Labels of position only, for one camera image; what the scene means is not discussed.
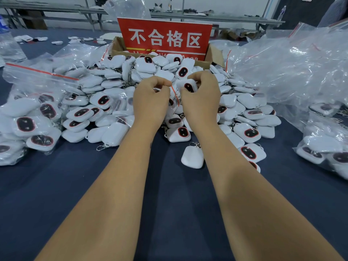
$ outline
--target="white stripe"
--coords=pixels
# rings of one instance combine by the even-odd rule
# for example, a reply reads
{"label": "white stripe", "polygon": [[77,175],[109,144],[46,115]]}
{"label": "white stripe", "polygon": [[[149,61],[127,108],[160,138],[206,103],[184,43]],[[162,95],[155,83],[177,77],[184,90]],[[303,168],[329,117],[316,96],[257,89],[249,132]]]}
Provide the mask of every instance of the white stripe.
{"label": "white stripe", "polygon": [[192,55],[205,55],[204,53],[194,53],[194,52],[179,52],[179,51],[167,51],[167,50],[157,50],[158,52],[169,52],[176,54],[192,54]]}

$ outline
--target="person's left hand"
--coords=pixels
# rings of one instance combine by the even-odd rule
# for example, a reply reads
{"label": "person's left hand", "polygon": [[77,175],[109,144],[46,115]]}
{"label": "person's left hand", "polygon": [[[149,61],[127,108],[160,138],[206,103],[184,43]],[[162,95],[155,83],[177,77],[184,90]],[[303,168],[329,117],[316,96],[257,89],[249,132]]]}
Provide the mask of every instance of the person's left hand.
{"label": "person's left hand", "polygon": [[156,133],[167,113],[171,86],[171,81],[157,76],[139,83],[133,96],[135,124],[146,126]]}

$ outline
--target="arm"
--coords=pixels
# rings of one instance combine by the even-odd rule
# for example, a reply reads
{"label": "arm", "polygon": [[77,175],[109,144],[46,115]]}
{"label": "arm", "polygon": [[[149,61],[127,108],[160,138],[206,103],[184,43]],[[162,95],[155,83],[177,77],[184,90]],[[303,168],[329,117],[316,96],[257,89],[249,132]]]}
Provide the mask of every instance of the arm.
{"label": "arm", "polygon": [[[165,86],[155,93],[158,84]],[[132,128],[36,261],[133,260],[151,143],[164,119],[171,85],[155,76],[139,84]]]}
{"label": "arm", "polygon": [[202,84],[196,93],[182,89],[184,113],[202,147],[236,260],[343,260],[216,124],[215,77],[199,72],[189,78]]}

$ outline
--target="cardboard box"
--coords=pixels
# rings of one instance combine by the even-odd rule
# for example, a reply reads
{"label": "cardboard box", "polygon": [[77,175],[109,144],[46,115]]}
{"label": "cardboard box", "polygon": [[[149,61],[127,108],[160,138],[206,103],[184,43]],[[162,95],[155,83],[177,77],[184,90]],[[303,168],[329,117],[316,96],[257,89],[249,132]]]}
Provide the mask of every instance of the cardboard box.
{"label": "cardboard box", "polygon": [[[139,57],[141,55],[146,55],[150,57],[154,57],[149,54],[140,54],[140,53],[130,53],[130,52],[124,52],[126,50],[126,46],[124,43],[123,38],[120,37],[115,37],[115,39],[112,41],[112,48],[111,48],[111,56],[115,55],[131,55],[134,57]],[[223,60],[223,55],[222,52],[209,44],[207,52],[205,54],[205,61],[195,61],[196,63],[194,64],[195,66],[200,66],[205,70],[209,70],[210,65],[213,63],[213,65],[217,64],[220,65],[221,67],[225,67],[225,62]]]}

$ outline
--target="red sign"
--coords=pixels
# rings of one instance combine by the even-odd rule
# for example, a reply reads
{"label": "red sign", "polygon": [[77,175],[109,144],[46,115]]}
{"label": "red sign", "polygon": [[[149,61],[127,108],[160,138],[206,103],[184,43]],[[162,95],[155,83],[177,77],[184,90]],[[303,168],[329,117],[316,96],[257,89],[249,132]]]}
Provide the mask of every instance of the red sign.
{"label": "red sign", "polygon": [[126,48],[132,53],[151,51],[165,56],[182,54],[204,61],[211,24],[117,18]]}

